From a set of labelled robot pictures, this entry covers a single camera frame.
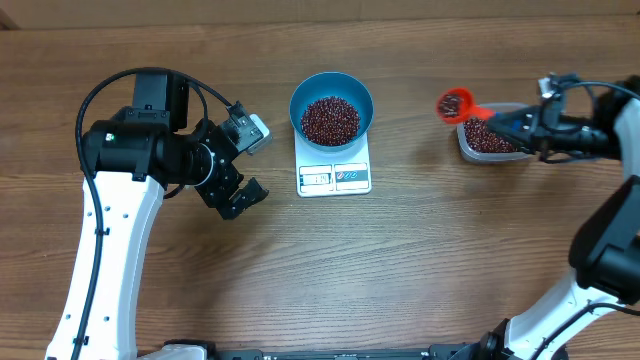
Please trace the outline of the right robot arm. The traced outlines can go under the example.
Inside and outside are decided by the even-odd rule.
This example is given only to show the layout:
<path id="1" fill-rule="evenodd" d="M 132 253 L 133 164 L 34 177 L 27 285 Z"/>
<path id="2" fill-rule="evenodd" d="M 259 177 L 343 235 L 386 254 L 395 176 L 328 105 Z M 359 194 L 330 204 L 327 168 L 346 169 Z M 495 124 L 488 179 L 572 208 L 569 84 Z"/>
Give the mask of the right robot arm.
<path id="1" fill-rule="evenodd" d="M 623 168 L 621 186 L 579 228 L 569 272 L 533 306 L 503 320 L 457 359 L 563 359 L 564 346 L 611 312 L 638 315 L 639 301 L 639 78 L 604 82 L 591 95 L 588 118 L 566 115 L 567 92 L 592 93 L 596 81 L 550 74 L 539 81 L 541 102 L 490 117 L 488 128 L 547 164 L 612 159 Z"/>

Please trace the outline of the red measuring scoop blue handle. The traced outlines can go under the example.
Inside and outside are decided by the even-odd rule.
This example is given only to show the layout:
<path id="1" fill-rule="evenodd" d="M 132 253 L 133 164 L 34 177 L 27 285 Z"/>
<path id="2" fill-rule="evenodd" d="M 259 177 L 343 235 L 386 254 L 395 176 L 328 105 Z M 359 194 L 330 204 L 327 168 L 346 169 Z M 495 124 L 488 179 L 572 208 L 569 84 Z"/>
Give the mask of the red measuring scoop blue handle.
<path id="1" fill-rule="evenodd" d="M 496 112 L 476 104 L 467 88 L 452 88 L 446 91 L 436 103 L 436 113 L 446 124 L 457 125 L 472 118 L 489 120 Z"/>

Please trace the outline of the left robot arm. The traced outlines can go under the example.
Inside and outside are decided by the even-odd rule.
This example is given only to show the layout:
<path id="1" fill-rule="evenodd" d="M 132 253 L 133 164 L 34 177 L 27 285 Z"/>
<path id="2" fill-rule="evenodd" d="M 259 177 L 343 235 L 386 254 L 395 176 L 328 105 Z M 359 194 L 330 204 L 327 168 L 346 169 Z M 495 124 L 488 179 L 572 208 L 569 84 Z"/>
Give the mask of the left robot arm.
<path id="1" fill-rule="evenodd" d="M 187 126 L 191 94 L 213 89 L 166 68 L 134 68 L 132 103 L 90 127 L 75 126 L 84 176 L 83 222 L 49 359 L 133 359 L 146 249 L 162 203 L 191 187 L 225 220 L 264 200 L 266 189 L 234 167 L 271 138 L 259 116 L 227 103 L 227 119 Z"/>

